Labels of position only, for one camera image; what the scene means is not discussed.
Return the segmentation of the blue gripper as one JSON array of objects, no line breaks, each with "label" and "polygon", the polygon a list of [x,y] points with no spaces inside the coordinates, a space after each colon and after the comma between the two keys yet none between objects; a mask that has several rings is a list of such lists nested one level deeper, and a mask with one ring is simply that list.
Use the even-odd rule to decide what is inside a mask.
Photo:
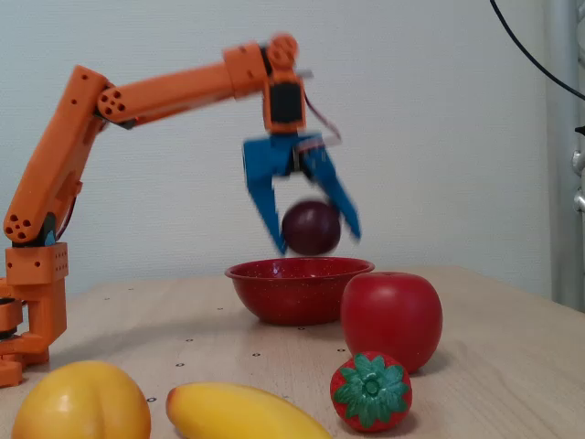
[{"label": "blue gripper", "polygon": [[243,144],[247,189],[280,255],[287,251],[275,204],[272,177],[301,170],[330,198],[356,240],[362,236],[356,206],[346,193],[320,133],[273,134]]}]

